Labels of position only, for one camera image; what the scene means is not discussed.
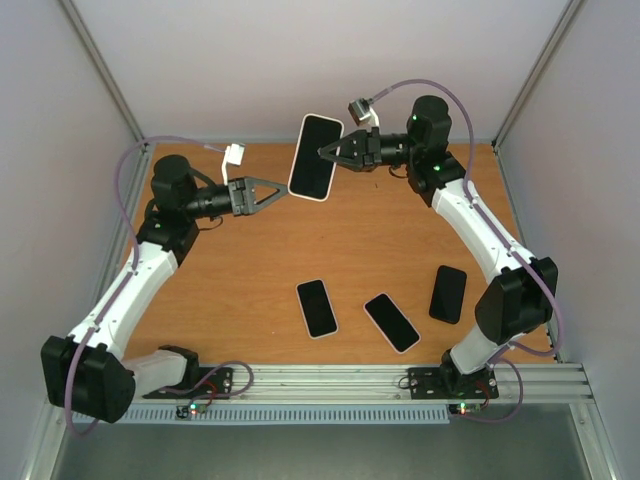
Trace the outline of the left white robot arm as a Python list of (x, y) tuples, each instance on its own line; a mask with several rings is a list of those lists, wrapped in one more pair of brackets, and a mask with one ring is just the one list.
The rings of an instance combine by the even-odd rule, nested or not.
[(254, 177), (217, 184), (180, 155), (155, 163), (151, 190), (131, 253), (108, 290), (66, 337), (51, 336), (41, 349), (49, 401), (68, 422), (80, 414), (114, 423), (137, 397), (162, 391), (189, 398), (199, 391), (206, 378), (197, 353), (165, 345), (124, 361), (132, 333), (192, 249), (198, 220), (254, 215), (288, 192)]

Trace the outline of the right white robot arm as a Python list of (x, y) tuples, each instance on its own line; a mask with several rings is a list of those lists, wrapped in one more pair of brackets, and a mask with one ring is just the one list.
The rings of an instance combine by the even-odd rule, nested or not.
[(358, 130), (319, 154), (355, 172), (405, 167), (412, 190), (454, 229), (479, 265), (487, 288), (474, 310), (476, 324), (443, 354), (439, 367), (444, 395), (460, 398), (487, 376), (498, 354), (551, 319), (558, 269), (509, 234), (450, 153), (452, 121), (444, 99), (419, 97), (403, 134), (381, 133), (373, 104), (352, 101), (349, 112)]

